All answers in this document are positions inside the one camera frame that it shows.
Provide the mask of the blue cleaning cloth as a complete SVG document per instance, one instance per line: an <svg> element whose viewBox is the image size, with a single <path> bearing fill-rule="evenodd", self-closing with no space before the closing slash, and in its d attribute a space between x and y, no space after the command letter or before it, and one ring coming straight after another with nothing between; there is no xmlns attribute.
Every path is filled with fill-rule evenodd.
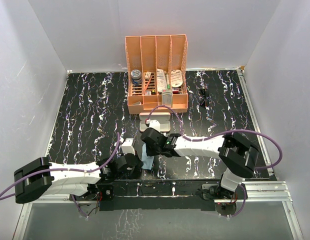
<svg viewBox="0 0 310 240"><path fill-rule="evenodd" d="M148 156L147 155L147 148L146 148L145 143L142 146L141 161L143 163L142 169L144 169L144 170L151 170L152 169L153 162L154 162L154 156Z"/></svg>

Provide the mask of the pink glasses case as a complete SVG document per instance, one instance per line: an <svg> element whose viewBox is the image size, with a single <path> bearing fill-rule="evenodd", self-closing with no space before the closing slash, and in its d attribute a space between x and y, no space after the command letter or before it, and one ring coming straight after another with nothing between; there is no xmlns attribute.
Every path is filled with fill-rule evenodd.
<svg viewBox="0 0 310 240"><path fill-rule="evenodd" d="M142 133L147 128L153 128L160 133L168 133L171 130L171 114L168 112L153 112L149 117L148 112L139 114L139 131Z"/></svg>

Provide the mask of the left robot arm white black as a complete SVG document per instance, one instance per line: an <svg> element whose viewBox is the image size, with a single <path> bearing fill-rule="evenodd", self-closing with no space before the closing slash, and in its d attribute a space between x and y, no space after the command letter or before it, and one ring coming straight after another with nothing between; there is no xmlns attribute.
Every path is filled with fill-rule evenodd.
<svg viewBox="0 0 310 240"><path fill-rule="evenodd" d="M26 204L45 195L67 194L88 200L98 195L97 185L136 179L144 163L135 153L85 164L59 164L40 157L14 172L15 202Z"/></svg>

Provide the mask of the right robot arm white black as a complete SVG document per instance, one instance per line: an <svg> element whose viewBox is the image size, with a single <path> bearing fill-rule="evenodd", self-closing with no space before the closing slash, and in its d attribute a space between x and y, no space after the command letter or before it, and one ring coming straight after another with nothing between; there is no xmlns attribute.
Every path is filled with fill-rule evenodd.
<svg viewBox="0 0 310 240"><path fill-rule="evenodd" d="M146 155L172 157L208 157L220 159L226 170L217 185L201 187L203 199L232 199L237 187L251 179L255 172L259 148L238 132L230 132L213 138L190 137L179 133L168 136L148 127L142 134Z"/></svg>

